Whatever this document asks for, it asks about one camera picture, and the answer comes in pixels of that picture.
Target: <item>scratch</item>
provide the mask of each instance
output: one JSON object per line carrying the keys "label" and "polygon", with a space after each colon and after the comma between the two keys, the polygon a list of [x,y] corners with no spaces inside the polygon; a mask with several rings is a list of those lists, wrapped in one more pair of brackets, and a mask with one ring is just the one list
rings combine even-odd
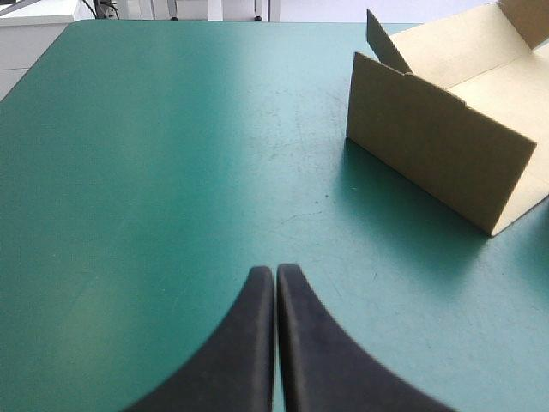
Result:
{"label": "scratch", "polygon": [[178,294],[178,296],[173,301],[172,311],[170,312],[171,315],[173,315],[173,313],[175,312],[175,306],[177,306],[180,297],[181,297],[181,294]]}
{"label": "scratch", "polygon": [[298,219],[299,217],[305,217],[305,216],[314,216],[314,215],[320,215],[322,212],[314,212],[314,213],[302,213],[299,215],[293,215],[292,217],[289,217],[281,222],[281,225],[288,223],[289,221],[292,221],[294,219]]}

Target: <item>box flap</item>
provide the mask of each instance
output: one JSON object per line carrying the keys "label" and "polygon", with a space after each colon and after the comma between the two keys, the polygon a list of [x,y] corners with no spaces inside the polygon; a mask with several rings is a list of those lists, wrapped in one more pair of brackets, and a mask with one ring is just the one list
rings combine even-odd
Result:
{"label": "box flap", "polygon": [[379,24],[373,13],[368,10],[368,22],[366,24],[366,40],[371,46],[371,49],[376,53],[377,58],[383,64],[400,71],[401,73],[410,72],[404,58],[396,49],[395,45],[389,38],[385,29]]}
{"label": "box flap", "polygon": [[441,88],[358,53],[347,136],[488,233],[536,148]]}
{"label": "box flap", "polygon": [[498,5],[531,48],[549,38],[549,0],[499,0]]}
{"label": "box flap", "polygon": [[414,74],[440,88],[450,88],[532,52],[495,3],[408,29],[390,39]]}

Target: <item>open cardboard box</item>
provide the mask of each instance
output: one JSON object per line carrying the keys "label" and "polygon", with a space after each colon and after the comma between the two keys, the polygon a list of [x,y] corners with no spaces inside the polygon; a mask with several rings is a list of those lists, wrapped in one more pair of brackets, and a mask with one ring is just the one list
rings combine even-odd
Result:
{"label": "open cardboard box", "polygon": [[354,57],[347,136],[491,235],[549,195],[549,0],[499,0]]}

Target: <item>white floor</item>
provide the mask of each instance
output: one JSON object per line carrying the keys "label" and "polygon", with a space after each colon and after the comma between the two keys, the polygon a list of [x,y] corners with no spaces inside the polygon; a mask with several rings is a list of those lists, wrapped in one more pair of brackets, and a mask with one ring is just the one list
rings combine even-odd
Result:
{"label": "white floor", "polygon": [[[256,16],[254,0],[209,1],[210,20],[250,21]],[[394,23],[431,21],[487,3],[487,1],[489,0],[271,0],[272,4],[280,5],[281,21],[363,22],[366,19],[366,10],[372,9],[380,21]],[[166,0],[154,0],[154,5],[156,18],[167,19]],[[267,20],[268,5],[269,0],[263,0],[264,21]],[[142,18],[139,0],[129,0],[128,9],[131,19]],[[207,20],[208,3],[201,0],[178,0],[178,16],[184,19]],[[14,87],[65,26],[59,24],[27,26],[23,40],[18,34],[18,27],[0,27],[0,100]]]}

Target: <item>green tabletop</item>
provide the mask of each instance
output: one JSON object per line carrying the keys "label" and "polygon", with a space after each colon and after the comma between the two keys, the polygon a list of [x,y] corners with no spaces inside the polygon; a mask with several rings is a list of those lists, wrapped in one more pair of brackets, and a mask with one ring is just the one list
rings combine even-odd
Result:
{"label": "green tabletop", "polygon": [[355,51],[361,24],[66,29],[0,103],[0,410],[123,408],[282,262],[450,406],[547,409],[549,203],[489,239],[346,142]]}

